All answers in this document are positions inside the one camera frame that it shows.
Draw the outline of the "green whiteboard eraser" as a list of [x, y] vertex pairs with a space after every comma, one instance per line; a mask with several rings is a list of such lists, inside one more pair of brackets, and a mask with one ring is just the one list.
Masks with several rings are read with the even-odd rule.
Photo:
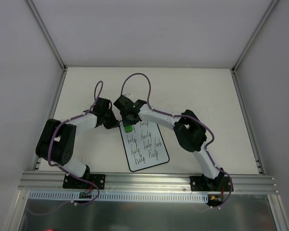
[[133, 131], [133, 125], [127, 125], [124, 127], [124, 130], [126, 133], [132, 132]]

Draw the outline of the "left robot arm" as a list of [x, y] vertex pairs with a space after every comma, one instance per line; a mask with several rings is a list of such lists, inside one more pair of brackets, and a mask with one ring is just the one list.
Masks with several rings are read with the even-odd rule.
[[60, 167], [80, 188], [86, 188], [91, 182], [90, 168], [73, 156], [75, 138], [90, 129], [104, 126], [105, 129], [117, 128], [119, 121], [112, 111], [108, 99], [98, 98], [93, 108], [81, 115], [60, 121], [48, 119], [36, 146], [36, 155], [52, 167]]

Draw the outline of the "small black-framed whiteboard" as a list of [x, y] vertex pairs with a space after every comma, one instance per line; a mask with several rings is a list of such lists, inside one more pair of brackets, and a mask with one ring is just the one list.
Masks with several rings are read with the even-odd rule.
[[170, 161], [157, 124], [140, 121], [133, 125], [133, 131], [126, 133], [120, 122], [120, 134], [130, 172], [156, 167]]

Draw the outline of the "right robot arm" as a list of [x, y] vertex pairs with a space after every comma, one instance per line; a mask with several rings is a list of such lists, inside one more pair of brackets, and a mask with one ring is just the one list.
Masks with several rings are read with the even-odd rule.
[[217, 191], [223, 185], [225, 173], [207, 150], [211, 142], [207, 142], [206, 132], [210, 130], [191, 110], [185, 110], [181, 114], [163, 112], [153, 108], [146, 101], [133, 102], [124, 95], [114, 102], [114, 106], [119, 109], [125, 126], [145, 121], [172, 130], [179, 145], [191, 152], [201, 166], [202, 175], [197, 184], [203, 190]]

